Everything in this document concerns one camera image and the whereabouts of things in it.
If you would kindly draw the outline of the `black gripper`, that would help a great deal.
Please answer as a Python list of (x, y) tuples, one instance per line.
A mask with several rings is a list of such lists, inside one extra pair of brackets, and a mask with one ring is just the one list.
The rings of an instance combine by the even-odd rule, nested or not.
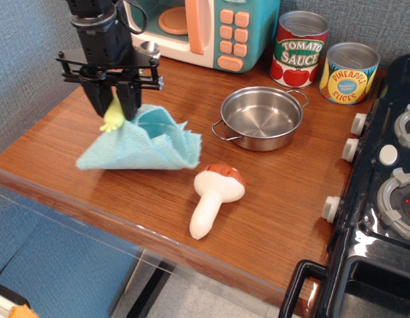
[(70, 22), (77, 30), (81, 48), (60, 51), (56, 56), (64, 80), (81, 82), (100, 117), (104, 117), (113, 100), (108, 85), (117, 86), (123, 115), (126, 120), (133, 120), (142, 105), (141, 89), (161, 90), (164, 84), (158, 74), (159, 54), (132, 46), (133, 29), (122, 15), (70, 15)]

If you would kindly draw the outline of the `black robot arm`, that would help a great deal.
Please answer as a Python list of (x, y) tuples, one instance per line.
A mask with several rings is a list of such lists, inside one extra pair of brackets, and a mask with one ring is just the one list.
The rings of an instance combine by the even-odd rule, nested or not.
[(77, 30), (81, 48), (60, 51), (66, 82), (82, 86), (96, 113), (104, 117), (114, 96), (127, 120), (134, 119), (142, 105), (142, 90), (160, 90), (163, 78), (158, 73), (160, 48), (152, 41), (138, 48), (132, 36), (146, 30), (143, 18), (140, 30), (128, 24), (124, 1), (68, 1), (70, 22)]

